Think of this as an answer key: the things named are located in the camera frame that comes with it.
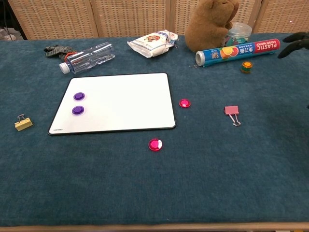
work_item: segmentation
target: snack bag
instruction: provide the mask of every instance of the snack bag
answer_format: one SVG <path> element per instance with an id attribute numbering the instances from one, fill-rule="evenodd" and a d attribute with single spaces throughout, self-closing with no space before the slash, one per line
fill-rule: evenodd
<path id="1" fill-rule="evenodd" d="M 168 30 L 145 35 L 136 40 L 127 42 L 127 44 L 136 52 L 145 56 L 146 58 L 159 56 L 174 46 L 178 35 Z"/>

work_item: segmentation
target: purple magnet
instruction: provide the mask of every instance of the purple magnet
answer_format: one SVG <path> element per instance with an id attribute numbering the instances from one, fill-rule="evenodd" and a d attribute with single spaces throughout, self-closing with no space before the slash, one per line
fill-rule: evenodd
<path id="1" fill-rule="evenodd" d="M 75 95 L 74 95 L 74 99 L 75 100 L 81 100 L 81 99 L 83 99 L 85 97 L 85 94 L 84 93 L 76 93 Z"/>
<path id="2" fill-rule="evenodd" d="M 84 112 L 84 108 L 80 105 L 72 109 L 72 113 L 75 115 L 80 115 L 82 112 Z"/>

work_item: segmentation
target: pink binder clip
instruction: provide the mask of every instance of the pink binder clip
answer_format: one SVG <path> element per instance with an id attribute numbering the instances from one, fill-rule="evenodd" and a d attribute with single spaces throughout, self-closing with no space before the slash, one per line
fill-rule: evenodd
<path id="1" fill-rule="evenodd" d="M 241 123 L 238 122 L 238 119 L 237 119 L 237 115 L 239 115 L 238 106 L 226 106 L 224 108 L 224 113 L 225 115 L 230 116 L 230 118 L 233 121 L 234 126 L 239 127 L 241 125 Z"/>

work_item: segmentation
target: cable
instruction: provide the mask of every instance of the cable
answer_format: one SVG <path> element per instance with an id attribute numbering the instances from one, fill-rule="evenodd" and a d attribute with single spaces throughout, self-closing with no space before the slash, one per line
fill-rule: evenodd
<path id="1" fill-rule="evenodd" d="M 9 29 L 8 29 L 8 26 L 6 25 L 6 16 L 5 16 L 5 3 L 3 1 L 3 9 L 4 9 L 4 24 L 5 24 L 5 27 L 6 27 L 6 31 L 8 32 L 10 38 L 11 38 L 11 41 L 13 41 L 12 37 L 11 37 L 11 34 L 9 32 Z"/>
<path id="2" fill-rule="evenodd" d="M 68 56 L 74 55 L 74 54 L 76 54 L 76 53 L 77 53 L 77 52 L 69 52 L 69 53 L 67 53 L 66 56 L 64 57 L 64 62 L 67 61 L 67 57 L 68 57 Z"/>

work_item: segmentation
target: bottle cap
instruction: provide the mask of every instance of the bottle cap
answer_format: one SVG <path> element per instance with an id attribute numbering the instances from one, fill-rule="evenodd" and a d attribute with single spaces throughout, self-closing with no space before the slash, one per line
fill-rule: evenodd
<path id="1" fill-rule="evenodd" d="M 253 64 L 250 61 L 245 61 L 245 62 L 242 63 L 242 66 L 244 68 L 250 69 L 250 68 L 252 68 Z"/>
<path id="2" fill-rule="evenodd" d="M 67 74 L 70 72 L 70 69 L 68 65 L 66 64 L 66 62 L 59 64 L 59 67 L 64 74 Z"/>

